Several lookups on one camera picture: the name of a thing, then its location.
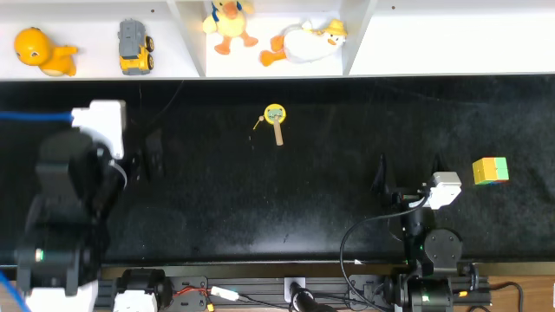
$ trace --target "colorful cube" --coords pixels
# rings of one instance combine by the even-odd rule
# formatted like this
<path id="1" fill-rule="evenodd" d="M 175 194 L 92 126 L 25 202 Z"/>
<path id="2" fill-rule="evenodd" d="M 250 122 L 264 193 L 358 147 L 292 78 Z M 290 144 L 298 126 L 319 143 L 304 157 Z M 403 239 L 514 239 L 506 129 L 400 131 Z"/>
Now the colorful cube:
<path id="1" fill-rule="evenodd" d="M 506 167 L 505 157 L 487 157 L 472 164 L 474 183 L 487 185 L 507 182 L 509 170 Z"/>

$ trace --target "blue cable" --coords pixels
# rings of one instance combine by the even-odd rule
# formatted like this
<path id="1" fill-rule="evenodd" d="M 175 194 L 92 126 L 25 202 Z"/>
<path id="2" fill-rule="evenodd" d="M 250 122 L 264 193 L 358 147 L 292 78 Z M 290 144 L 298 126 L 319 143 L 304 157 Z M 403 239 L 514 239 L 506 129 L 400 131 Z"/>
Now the blue cable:
<path id="1" fill-rule="evenodd" d="M 6 278 L 6 275 L 4 275 L 1 270 L 0 270 L 0 283 L 6 288 L 6 290 L 8 290 L 8 293 L 17 302 L 17 305 L 19 306 L 22 312 L 31 312 L 31 310 L 29 309 L 27 304 L 25 304 L 25 301 L 19 294 L 19 291 L 17 291 L 17 289 L 11 285 L 10 281 L 8 281 L 8 278 Z"/>
<path id="2" fill-rule="evenodd" d="M 0 112 L 0 120 L 20 120 L 20 121 L 66 121 L 72 122 L 71 112 L 58 114 L 31 114 L 19 112 Z"/>

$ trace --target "duck toy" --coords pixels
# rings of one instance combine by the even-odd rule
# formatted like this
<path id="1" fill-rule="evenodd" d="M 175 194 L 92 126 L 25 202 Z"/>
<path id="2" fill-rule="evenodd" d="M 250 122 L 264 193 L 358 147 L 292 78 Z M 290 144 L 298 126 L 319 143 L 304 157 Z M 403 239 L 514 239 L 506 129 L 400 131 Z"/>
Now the duck toy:
<path id="1" fill-rule="evenodd" d="M 76 47 L 58 47 L 38 28 L 22 30 L 16 36 L 14 49 L 23 64 L 38 66 L 49 76 L 73 76 L 77 72 L 72 55 Z"/>
<path id="2" fill-rule="evenodd" d="M 334 19 L 326 29 L 314 30 L 312 23 L 293 25 L 271 39 L 271 51 L 263 51 L 260 61 L 266 67 L 279 60 L 306 63 L 335 54 L 345 43 L 347 32 L 343 22 Z"/>
<path id="3" fill-rule="evenodd" d="M 254 47 L 258 39 L 246 33 L 246 18 L 243 13 L 254 13 L 254 7 L 247 2 L 239 1 L 212 1 L 212 14 L 202 24 L 202 29 L 211 34 L 218 31 L 224 41 L 214 49 L 221 55 L 230 54 L 230 44 L 235 37 L 241 37 L 246 47 Z"/>

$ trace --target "blue vest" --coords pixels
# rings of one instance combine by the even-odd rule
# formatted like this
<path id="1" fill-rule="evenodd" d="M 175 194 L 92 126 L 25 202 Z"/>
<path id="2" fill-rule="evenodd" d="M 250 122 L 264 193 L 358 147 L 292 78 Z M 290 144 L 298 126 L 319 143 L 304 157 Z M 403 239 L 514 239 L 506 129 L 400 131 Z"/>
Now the blue vest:
<path id="1" fill-rule="evenodd" d="M 239 1 L 237 1 L 237 9 L 243 10 L 243 6 L 241 5 L 241 3 L 239 3 Z M 219 22 L 219 18 L 216 12 L 218 12 L 218 8 L 216 8 L 216 6 L 214 5 L 214 2 L 212 2 L 212 18 L 214 19 L 214 22 L 217 23 Z"/>

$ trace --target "duck beak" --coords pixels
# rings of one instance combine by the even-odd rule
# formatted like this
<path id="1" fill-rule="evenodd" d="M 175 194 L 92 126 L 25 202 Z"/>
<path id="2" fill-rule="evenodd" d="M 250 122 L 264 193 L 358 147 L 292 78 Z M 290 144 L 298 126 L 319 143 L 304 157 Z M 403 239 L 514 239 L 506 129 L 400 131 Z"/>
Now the duck beak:
<path id="1" fill-rule="evenodd" d="M 239 13 L 239 10 L 237 9 L 237 2 L 230 1 L 224 5 L 224 14 L 229 19 L 235 19 L 238 13 Z"/>

